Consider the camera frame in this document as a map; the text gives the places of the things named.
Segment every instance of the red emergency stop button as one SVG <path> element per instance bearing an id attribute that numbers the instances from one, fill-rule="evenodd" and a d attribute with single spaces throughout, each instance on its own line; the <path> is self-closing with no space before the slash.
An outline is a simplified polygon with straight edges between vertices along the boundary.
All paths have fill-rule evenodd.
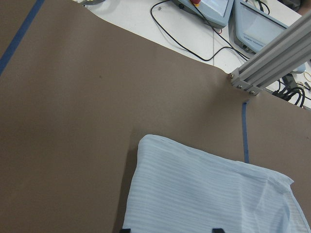
<path id="1" fill-rule="evenodd" d="M 190 0 L 193 4 L 199 4 L 201 0 Z"/>

